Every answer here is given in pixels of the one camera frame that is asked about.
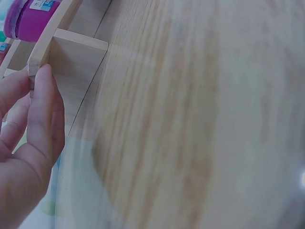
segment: purple container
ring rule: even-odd
[[[5,19],[5,36],[37,42],[59,5],[59,0],[15,0]]]

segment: hand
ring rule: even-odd
[[[22,70],[0,80],[0,118],[19,100],[0,133],[0,229],[17,228],[46,194],[65,144],[64,106],[51,67],[39,69],[30,104]],[[27,143],[12,151],[27,128]]]

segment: light wood surface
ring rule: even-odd
[[[29,57],[29,75],[36,75],[38,69],[48,62],[50,42],[55,31],[57,28],[67,29],[70,26],[81,1],[82,0],[63,0],[61,2]]]
[[[111,0],[83,0],[69,31],[94,37]]]
[[[82,104],[96,201],[125,228],[303,228],[304,17],[302,0],[113,0]]]
[[[53,36],[49,63],[65,104],[66,134],[107,49],[107,42],[66,30]]]

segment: wooden shelf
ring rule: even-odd
[[[35,76],[41,66],[49,63],[65,103],[66,133],[69,133],[80,105],[98,70],[108,43],[67,31],[82,0],[63,0],[35,44],[28,59],[29,76]],[[8,67],[17,66],[17,53],[23,42],[7,39],[12,46],[0,66],[0,79]]]

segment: purple lid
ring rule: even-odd
[[[10,9],[8,14],[6,15],[5,22],[4,22],[4,35],[6,37],[17,39],[16,34],[16,25],[19,15],[22,11],[22,8],[27,3],[28,0],[15,0]]]

